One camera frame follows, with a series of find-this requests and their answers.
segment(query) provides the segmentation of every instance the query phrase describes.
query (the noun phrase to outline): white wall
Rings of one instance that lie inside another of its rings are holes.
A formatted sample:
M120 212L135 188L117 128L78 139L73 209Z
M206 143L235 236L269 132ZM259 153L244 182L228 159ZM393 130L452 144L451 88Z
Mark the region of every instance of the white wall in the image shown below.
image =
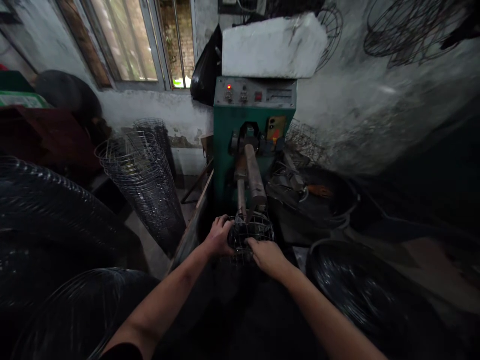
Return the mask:
M36 77L35 71L22 59L20 54L1 34L0 64L6 66L9 70L21 72L25 79L29 82L31 82Z
M240 22L219 17L213 2L195 0L200 54L219 21L223 30ZM374 2L335 1L344 23L339 46L323 69L298 84L295 117L317 129L321 163L342 172L380 173L480 93L480 39L422 66L389 70L388 58L367 56L363 44Z
M164 119L169 136L185 137L183 147L189 148L174 151L179 160L176 164L179 173L197 175L201 172L205 159L199 137L213 131L213 111L208 106L192 101L188 91L98 90L53 0L19 0L15 9L23 24L3 25L2 29L27 54L39 73L60 70L85 81L98 96L103 117L116 131L131 127L137 119Z

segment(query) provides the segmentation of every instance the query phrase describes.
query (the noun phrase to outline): machine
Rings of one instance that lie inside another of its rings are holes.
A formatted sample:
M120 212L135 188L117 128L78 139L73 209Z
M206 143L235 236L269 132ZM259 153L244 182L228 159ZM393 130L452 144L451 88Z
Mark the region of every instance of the machine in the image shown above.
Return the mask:
M218 213L248 224L267 205L264 183L297 109L297 81L219 77L214 103Z

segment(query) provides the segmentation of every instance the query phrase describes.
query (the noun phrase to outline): floor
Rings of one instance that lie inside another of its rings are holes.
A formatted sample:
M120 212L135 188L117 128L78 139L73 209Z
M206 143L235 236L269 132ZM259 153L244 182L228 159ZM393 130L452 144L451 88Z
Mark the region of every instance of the floor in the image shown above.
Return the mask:
M194 185L196 176L184 176L183 181L177 183L176 193L179 199L182 199L188 192L188 189ZM196 201L202 194L202 189L198 187L193 191L193 193L188 197L187 201ZM185 223L189 224L190 219L193 217L195 212L195 207L197 206L196 202L187 203L181 205L181 210L183 212L183 217L185 218ZM157 279L162 280L167 275L167 270L170 265L170 259L165 255L160 246L157 245L154 238L149 234L145 226L140 221L139 217L135 212L132 212L128 219L125 221L125 224L140 237L141 243L143 245L143 250L145 252L146 261L150 268L150 273Z

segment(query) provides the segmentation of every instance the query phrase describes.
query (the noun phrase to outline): wire mesh cylinder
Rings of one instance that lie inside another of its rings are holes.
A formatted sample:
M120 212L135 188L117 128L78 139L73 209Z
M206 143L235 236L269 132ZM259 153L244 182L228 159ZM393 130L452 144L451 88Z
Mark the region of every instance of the wire mesh cylinder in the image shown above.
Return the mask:
M0 158L0 227L115 259L139 237L95 196L67 178L15 157Z
M155 136L130 132L109 139L95 153L150 235L172 258L186 226L168 161Z
M172 153L169 132L165 126L165 121L159 118L149 117L135 121L133 127L136 131L153 134L156 143L165 153L168 166L170 167L171 176L175 180L177 178L177 171L175 169L174 154Z

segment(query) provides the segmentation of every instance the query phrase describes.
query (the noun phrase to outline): white styrofoam block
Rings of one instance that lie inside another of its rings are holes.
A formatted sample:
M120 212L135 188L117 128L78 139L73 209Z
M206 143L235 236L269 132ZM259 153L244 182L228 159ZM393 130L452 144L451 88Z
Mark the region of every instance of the white styrofoam block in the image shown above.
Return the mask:
M311 78L327 44L312 12L230 28L223 32L222 75Z

